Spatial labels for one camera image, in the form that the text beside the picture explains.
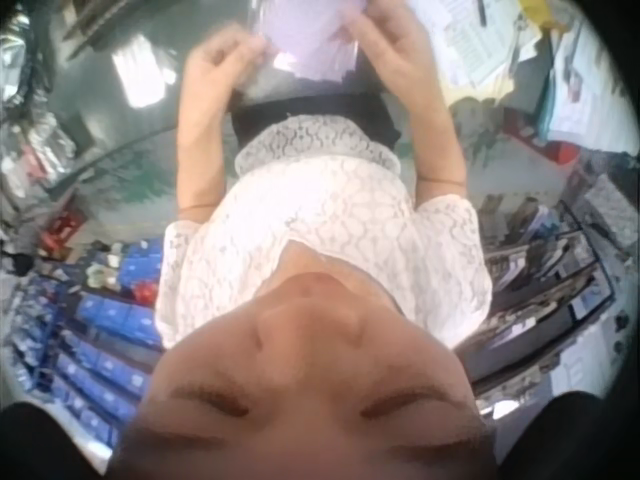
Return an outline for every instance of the blue product box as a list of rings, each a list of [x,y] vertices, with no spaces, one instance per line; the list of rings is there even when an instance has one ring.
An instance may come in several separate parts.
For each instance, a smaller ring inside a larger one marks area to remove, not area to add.
[[[100,310],[102,309],[102,303],[102,297],[97,295],[86,295],[80,302],[80,305],[78,305],[76,317],[89,323],[95,322]]]
[[[125,368],[125,364],[117,358],[109,355],[108,353],[100,353],[96,370],[105,378],[118,383],[118,379],[121,378],[122,372]]]
[[[86,400],[73,391],[69,392],[67,405],[69,406],[69,410],[78,416],[87,408]]]
[[[120,420],[125,423],[129,423],[136,416],[136,405],[128,402],[124,398],[121,398],[118,402],[118,413],[116,414]]]
[[[65,403],[67,401],[67,395],[69,395],[69,387],[58,375],[53,376],[53,383],[51,384],[51,394],[53,398],[60,400],[62,403]]]
[[[109,439],[109,446],[112,449],[115,449],[118,444],[120,443],[120,430],[118,430],[116,427],[112,426],[111,427],[111,438]]]
[[[126,365],[118,383],[131,393],[142,397],[147,392],[150,381],[150,375]]]
[[[129,312],[124,328],[129,332],[140,332],[152,335],[157,333],[153,319],[153,310],[134,305],[131,307],[131,311]]]
[[[107,412],[111,413],[114,416],[118,416],[118,412],[120,411],[120,397],[109,390],[104,385],[98,384],[98,394],[96,395],[96,403],[98,403],[102,408],[104,408]]]
[[[66,376],[74,384],[80,385],[82,383],[81,376],[83,370],[78,367],[78,365],[76,365],[76,363],[64,353],[60,353],[58,355],[56,367],[58,368],[58,371],[60,371],[60,373]]]
[[[116,300],[105,300],[102,303],[102,309],[98,314],[97,325],[101,325],[110,329],[119,330],[129,315],[131,306]]]
[[[80,339],[78,338],[78,336],[73,332],[70,332],[69,330],[65,330],[62,332],[62,338],[64,338],[65,343],[72,347],[74,350],[80,346]]]
[[[79,375],[81,385],[78,385],[82,391],[93,401],[97,401],[102,396],[103,387],[96,381],[91,374],[85,370]]]
[[[76,347],[76,357],[87,367],[94,368],[98,363],[100,351],[90,343],[82,340],[78,341]]]
[[[89,408],[86,408],[80,414],[80,423],[96,440],[99,440],[104,444],[109,443],[111,427],[109,427],[109,424],[107,422],[102,420]]]

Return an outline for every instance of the shelf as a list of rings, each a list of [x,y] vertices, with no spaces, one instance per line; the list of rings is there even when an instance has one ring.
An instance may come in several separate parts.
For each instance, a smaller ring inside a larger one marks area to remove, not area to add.
[[[7,347],[2,347],[0,349],[0,363],[3,365],[11,365],[10,355],[10,350]],[[71,440],[73,440],[73,443],[78,447],[93,468],[95,468],[98,473],[104,474],[113,451],[108,446],[98,442],[89,435],[80,422],[62,405],[42,402],[22,389],[13,375],[13,372],[7,371],[3,373],[9,389],[9,396],[15,399],[16,402],[31,403],[51,415],[51,417],[60,424],[64,431],[67,432]]]

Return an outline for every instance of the wrist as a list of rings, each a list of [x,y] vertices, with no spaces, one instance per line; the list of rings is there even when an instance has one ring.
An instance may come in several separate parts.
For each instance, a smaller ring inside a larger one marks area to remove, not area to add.
[[[204,128],[181,127],[178,125],[176,146],[178,160],[181,154],[191,156],[198,150],[210,149],[216,142],[222,141],[222,117],[212,119]]]

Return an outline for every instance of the dark clothing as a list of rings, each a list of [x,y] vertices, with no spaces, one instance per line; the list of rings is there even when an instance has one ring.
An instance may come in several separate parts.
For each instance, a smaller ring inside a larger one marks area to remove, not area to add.
[[[344,94],[291,98],[241,107],[231,113],[240,148],[271,125],[299,115],[337,115],[351,120],[367,137],[393,150],[400,139],[380,95]]]
[[[16,403],[0,413],[3,480],[98,480],[98,474],[44,410]]]

